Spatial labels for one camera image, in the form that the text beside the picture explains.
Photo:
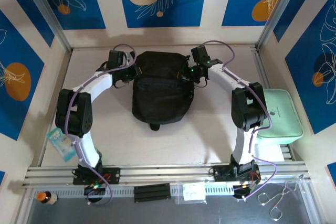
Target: mint green case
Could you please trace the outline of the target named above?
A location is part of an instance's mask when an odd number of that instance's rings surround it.
[[[303,128],[290,94],[282,89],[265,89],[264,95],[273,127],[258,131],[257,144],[290,144],[301,138]],[[262,126],[269,126],[268,119]]]

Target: white floor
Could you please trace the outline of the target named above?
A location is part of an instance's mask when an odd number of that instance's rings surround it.
[[[193,46],[138,47],[144,51],[190,53]],[[230,51],[224,46],[207,46],[212,59],[227,61]],[[250,82],[260,82],[253,54],[248,46],[234,47],[236,59],[231,71]],[[74,50],[64,88],[71,89],[90,78],[108,58],[109,49]],[[132,84],[111,88],[99,96],[93,106],[92,139],[103,154],[104,165],[164,165],[229,162],[235,146],[236,127],[231,120],[227,92],[209,82],[196,88],[191,108],[182,121],[162,125],[158,132],[132,115]],[[280,146],[263,147],[257,155],[283,161]],[[67,163],[51,143],[47,143],[42,166],[76,166],[77,157]]]

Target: orange circle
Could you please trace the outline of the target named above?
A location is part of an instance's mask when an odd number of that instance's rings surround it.
[[[36,195],[37,200],[39,201],[43,201],[47,198],[47,194],[44,191],[40,191],[37,195]]]
[[[263,22],[268,20],[278,0],[260,0],[252,10],[252,18],[255,21]]]
[[[21,63],[11,63],[5,71],[6,91],[16,101],[27,99],[31,85],[29,70]]]
[[[62,13],[64,15],[68,15],[71,12],[69,6],[64,5],[64,4],[60,4],[59,6],[57,6],[57,9],[60,13]]]
[[[316,72],[313,75],[312,81],[316,87],[320,87],[323,84],[323,74],[321,74],[320,72]]]

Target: black backpack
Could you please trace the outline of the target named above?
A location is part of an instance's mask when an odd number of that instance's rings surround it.
[[[188,71],[185,56],[144,52],[136,59],[141,74],[133,83],[133,115],[158,131],[161,124],[178,122],[194,98],[194,82],[182,79]]]

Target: plastic bag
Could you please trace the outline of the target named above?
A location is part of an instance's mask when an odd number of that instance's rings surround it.
[[[69,139],[66,134],[63,134],[61,129],[53,129],[47,134],[47,138],[49,138],[65,162],[68,162],[76,155],[76,150],[71,144],[71,139]]]
[[[207,204],[204,182],[178,184],[177,189],[176,204]]]

